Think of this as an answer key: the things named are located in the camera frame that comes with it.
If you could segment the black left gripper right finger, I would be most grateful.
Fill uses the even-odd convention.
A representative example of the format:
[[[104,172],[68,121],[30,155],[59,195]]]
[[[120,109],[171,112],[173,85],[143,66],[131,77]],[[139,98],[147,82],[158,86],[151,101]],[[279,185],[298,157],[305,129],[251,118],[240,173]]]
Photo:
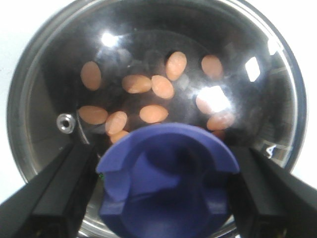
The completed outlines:
[[[240,237],[315,238],[316,189],[254,149],[230,150],[240,167],[227,186]]]

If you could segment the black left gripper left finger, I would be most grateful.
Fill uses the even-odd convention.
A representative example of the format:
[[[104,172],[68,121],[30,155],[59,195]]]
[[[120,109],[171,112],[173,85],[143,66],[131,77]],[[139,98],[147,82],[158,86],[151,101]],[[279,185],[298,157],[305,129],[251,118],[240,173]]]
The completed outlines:
[[[2,238],[75,238],[98,180],[94,146],[68,145],[0,206]]]

